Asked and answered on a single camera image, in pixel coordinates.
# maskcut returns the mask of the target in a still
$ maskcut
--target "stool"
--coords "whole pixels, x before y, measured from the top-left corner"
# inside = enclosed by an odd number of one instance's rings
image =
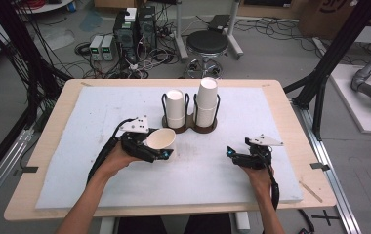
[[[222,66],[210,58],[225,53],[228,46],[226,36],[215,31],[196,31],[187,37],[186,46],[189,51],[202,56],[202,58],[193,59],[187,65],[185,73],[191,78],[196,78],[199,73],[201,73],[200,78],[209,76],[218,79],[222,77]]]

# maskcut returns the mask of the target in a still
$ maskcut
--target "white cup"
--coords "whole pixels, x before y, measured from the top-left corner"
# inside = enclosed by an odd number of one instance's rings
[[[170,90],[165,98],[166,114],[170,119],[181,119],[186,115],[185,98],[180,90]]]
[[[193,118],[194,118],[195,125],[202,127],[202,128],[210,127],[213,124],[214,116],[216,114],[216,109],[217,109],[217,105],[210,109],[203,109],[203,108],[198,107],[198,112],[197,112],[196,111],[197,107],[194,106]]]
[[[217,81],[211,77],[201,79],[197,104],[202,109],[211,109],[217,104]]]
[[[167,118],[167,125],[169,128],[177,129],[182,127],[186,123],[186,116],[184,115],[179,119]]]
[[[146,145],[153,149],[173,149],[173,153],[171,154],[168,161],[173,161],[173,159],[177,155],[176,149],[176,133],[172,129],[159,129],[154,131],[152,134],[148,136],[146,139]]]

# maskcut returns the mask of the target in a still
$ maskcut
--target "white mat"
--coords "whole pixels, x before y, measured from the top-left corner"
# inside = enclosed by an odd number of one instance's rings
[[[98,153],[116,125],[147,115],[161,128],[161,96],[171,88],[86,87],[62,134],[36,208],[69,208],[82,193]],[[198,88],[180,88],[192,97]],[[100,207],[143,207],[255,202],[247,175],[226,156],[227,146],[248,153],[245,137],[265,134],[280,140],[262,89],[219,88],[218,127],[202,135],[177,135],[173,162],[134,162],[107,184]],[[284,147],[272,163],[282,203],[303,199]]]
[[[371,98],[350,88],[353,75],[362,66],[338,65],[332,72],[332,81],[344,100],[358,128],[371,134]]]

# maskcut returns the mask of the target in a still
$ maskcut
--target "person's leg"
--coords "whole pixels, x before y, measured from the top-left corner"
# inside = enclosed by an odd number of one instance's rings
[[[231,223],[228,213],[192,214],[189,216],[185,234],[230,234]]]
[[[119,218],[118,234],[167,234],[161,216]]]

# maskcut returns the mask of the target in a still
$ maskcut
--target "black metal frame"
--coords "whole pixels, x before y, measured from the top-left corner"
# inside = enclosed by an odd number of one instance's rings
[[[320,125],[326,82],[369,20],[371,20],[371,0],[360,0],[315,70],[307,77],[283,89],[287,94],[303,87],[299,95],[293,98],[293,104],[301,109],[308,109],[310,102],[316,96],[312,130],[318,140],[321,140]]]

